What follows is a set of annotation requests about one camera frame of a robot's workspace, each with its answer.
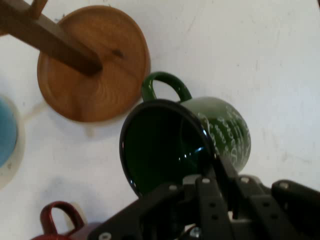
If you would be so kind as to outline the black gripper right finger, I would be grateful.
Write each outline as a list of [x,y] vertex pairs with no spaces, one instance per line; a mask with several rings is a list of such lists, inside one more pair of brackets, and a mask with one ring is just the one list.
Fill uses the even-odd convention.
[[215,174],[227,208],[248,218],[267,240],[318,240],[320,193],[281,179],[265,187],[254,177],[240,176],[229,160],[215,160]]

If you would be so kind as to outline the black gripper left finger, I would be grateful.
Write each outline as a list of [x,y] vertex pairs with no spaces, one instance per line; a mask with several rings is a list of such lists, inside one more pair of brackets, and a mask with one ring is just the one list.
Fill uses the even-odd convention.
[[228,216],[233,176],[187,176],[183,184],[164,183],[139,198],[89,235],[89,240],[182,240],[189,239],[187,225],[200,229],[201,240],[231,240]]

